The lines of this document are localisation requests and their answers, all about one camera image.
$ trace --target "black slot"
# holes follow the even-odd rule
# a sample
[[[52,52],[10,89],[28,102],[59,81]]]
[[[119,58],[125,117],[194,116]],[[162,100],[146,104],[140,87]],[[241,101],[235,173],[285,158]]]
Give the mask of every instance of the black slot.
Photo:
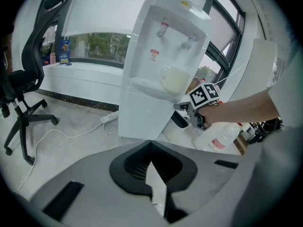
[[[156,141],[146,141],[117,156],[109,166],[109,173],[113,181],[126,192],[146,195],[152,200],[152,188],[145,183],[150,162],[167,186],[164,218],[173,223],[185,217],[187,213],[176,208],[171,194],[190,186],[198,168],[190,158]]]
[[[223,160],[216,160],[214,163],[217,165],[232,168],[232,169],[236,169],[238,166],[238,163],[234,163],[234,162],[230,162],[230,161],[223,161]]]
[[[179,128],[186,128],[188,126],[188,122],[184,119],[177,111],[171,117],[171,120],[179,127]]]
[[[77,182],[69,182],[58,195],[45,207],[43,212],[49,217],[60,221],[72,202],[76,199],[84,185]]]

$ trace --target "sticker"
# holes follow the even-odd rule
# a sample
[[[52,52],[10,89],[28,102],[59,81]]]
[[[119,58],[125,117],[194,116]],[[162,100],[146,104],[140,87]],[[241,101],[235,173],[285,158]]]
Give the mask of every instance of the sticker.
[[[202,83],[191,90],[188,95],[193,109],[219,99],[219,93],[213,83]]]
[[[216,100],[219,98],[219,94],[213,83],[204,83],[203,85],[212,100]]]
[[[188,7],[189,9],[191,9],[191,5],[187,2],[187,1],[182,1],[181,2],[184,6]]]
[[[220,143],[220,141],[218,141],[217,138],[215,138],[214,140],[212,140],[211,144],[208,144],[208,145],[209,145],[212,149],[214,149],[214,150],[226,148],[226,146],[223,145],[222,143]]]
[[[69,62],[70,62],[70,40],[61,40],[59,63],[66,64]]]
[[[156,61],[157,55],[159,55],[159,51],[157,51],[157,50],[151,50],[151,57],[150,57],[150,60],[151,60],[151,61]]]
[[[194,106],[194,109],[209,102],[206,93],[200,85],[198,88],[194,89],[189,93],[189,97],[191,99],[192,105]]]

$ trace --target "cup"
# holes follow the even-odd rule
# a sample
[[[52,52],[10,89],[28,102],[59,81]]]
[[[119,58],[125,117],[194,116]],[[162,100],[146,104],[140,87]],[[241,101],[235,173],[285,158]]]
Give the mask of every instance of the cup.
[[[184,89],[189,74],[176,67],[163,67],[161,70],[161,84],[171,94],[179,94]]]

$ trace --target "water dispenser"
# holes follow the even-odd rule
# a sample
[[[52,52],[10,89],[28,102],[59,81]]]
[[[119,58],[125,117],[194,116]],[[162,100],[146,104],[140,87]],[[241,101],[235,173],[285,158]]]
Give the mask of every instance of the water dispenser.
[[[190,0],[145,0],[128,45],[119,136],[154,140],[205,54],[210,17]]]

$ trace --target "plastic bottle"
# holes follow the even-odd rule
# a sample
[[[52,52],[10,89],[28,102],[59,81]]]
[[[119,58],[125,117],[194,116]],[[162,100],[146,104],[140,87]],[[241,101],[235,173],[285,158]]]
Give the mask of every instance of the plastic bottle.
[[[56,64],[56,56],[55,56],[55,53],[51,53],[51,56],[50,56],[50,63],[51,63],[51,65]]]
[[[193,141],[197,149],[220,152],[228,147],[238,137],[241,124],[214,123]]]

